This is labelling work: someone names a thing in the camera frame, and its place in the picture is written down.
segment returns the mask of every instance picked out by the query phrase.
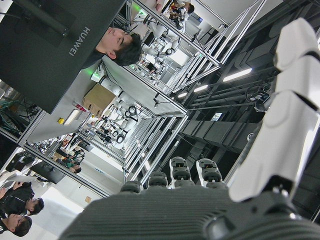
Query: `monitor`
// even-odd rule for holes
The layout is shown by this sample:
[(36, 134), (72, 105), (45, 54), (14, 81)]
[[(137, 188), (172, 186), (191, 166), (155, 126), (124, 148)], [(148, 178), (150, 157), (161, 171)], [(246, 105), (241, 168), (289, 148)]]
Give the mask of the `monitor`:
[(30, 167), (30, 170), (34, 171), (35, 173), (39, 174), (40, 176), (44, 177), (49, 182), (52, 182), (54, 184), (60, 182), (65, 176), (65, 174), (59, 169), (43, 161)]
[(23, 0), (68, 28), (63, 36), (13, 3), (0, 23), (0, 79), (52, 113), (126, 0)]

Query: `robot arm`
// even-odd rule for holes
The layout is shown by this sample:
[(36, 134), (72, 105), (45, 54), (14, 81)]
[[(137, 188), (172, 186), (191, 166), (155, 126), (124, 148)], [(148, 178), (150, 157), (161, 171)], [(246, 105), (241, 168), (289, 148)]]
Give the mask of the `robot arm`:
[(276, 56), (276, 67), (282, 72), (252, 148), (231, 179), (229, 193), (234, 201), (272, 189), (293, 196), (318, 131), (320, 52), (304, 19), (282, 29)]

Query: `fluorescent light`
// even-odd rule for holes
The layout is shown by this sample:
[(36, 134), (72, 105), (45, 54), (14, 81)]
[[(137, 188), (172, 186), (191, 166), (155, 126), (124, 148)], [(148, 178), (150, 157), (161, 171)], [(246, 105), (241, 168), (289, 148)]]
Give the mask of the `fluorescent light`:
[(184, 92), (184, 93), (181, 93), (179, 96), (178, 96), (178, 98), (183, 98), (184, 96), (186, 96), (187, 95), (187, 93), (186, 92)]
[(226, 76), (226, 77), (223, 79), (223, 82), (230, 81), (230, 80), (232, 80), (232, 79), (236, 79), (236, 78), (239, 78), (239, 77), (241, 77), (241, 76), (244, 76), (244, 75), (250, 73), (251, 70), (252, 70), (252, 68), (248, 68), (248, 69), (246, 69), (246, 70), (237, 72), (237, 73), (232, 74), (232, 75), (230, 75), (230, 76)]
[(197, 87), (197, 88), (194, 90), (194, 92), (195, 92), (195, 93), (196, 93), (196, 92), (199, 92), (199, 91), (201, 91), (201, 90), (206, 89), (207, 87), (208, 87), (208, 85), (203, 85), (203, 86)]
[(148, 161), (145, 161), (145, 164), (144, 164), (146, 170), (148, 171), (150, 169), (150, 164)]
[(63, 125), (69, 125), (78, 115), (80, 110), (78, 109), (73, 109), (70, 115), (67, 117), (67, 119), (64, 121)]

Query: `person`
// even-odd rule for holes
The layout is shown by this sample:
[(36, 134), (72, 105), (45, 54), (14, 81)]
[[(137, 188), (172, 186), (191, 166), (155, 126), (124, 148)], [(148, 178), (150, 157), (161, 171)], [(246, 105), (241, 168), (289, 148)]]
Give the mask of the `person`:
[(104, 55), (107, 55), (119, 66), (134, 64), (140, 59), (141, 44), (140, 35), (128, 34), (119, 28), (109, 27), (83, 64), (82, 69), (88, 68)]
[(31, 225), (30, 217), (11, 214), (8, 218), (0, 219), (0, 234), (10, 231), (18, 237), (23, 237), (29, 232)]
[(171, 6), (170, 19), (181, 18), (181, 21), (187, 21), (190, 17), (190, 14), (192, 14), (194, 11), (195, 6), (190, 2), (176, 1), (176, 3)]
[(81, 167), (77, 165), (76, 162), (72, 159), (57, 159), (56, 161), (61, 165), (65, 166), (72, 173), (78, 174), (82, 170)]
[(34, 192), (28, 194), (30, 191), (23, 184), (24, 182), (16, 182), (7, 192), (4, 187), (0, 189), (0, 192), (3, 193), (3, 195), (0, 194), (0, 215), (2, 218), (10, 214), (36, 215), (44, 209), (43, 199), (33, 198)]

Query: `green light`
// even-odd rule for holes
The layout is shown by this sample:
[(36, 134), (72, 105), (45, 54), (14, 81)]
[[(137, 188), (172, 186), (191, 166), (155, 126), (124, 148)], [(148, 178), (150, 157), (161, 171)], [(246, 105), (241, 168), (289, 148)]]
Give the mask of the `green light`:
[(135, 9), (137, 12), (139, 12), (140, 10), (141, 10), (141, 8), (139, 7), (139, 5), (138, 4), (136, 4), (136, 3), (132, 3), (132, 8), (133, 9)]
[(142, 9), (140, 9), (139, 14), (147, 15)]
[(94, 71), (91, 70), (91, 69), (85, 69), (84, 72), (85, 72), (86, 74), (88, 74), (88, 76), (90, 76), (90, 77), (91, 77), (91, 75), (94, 73)]

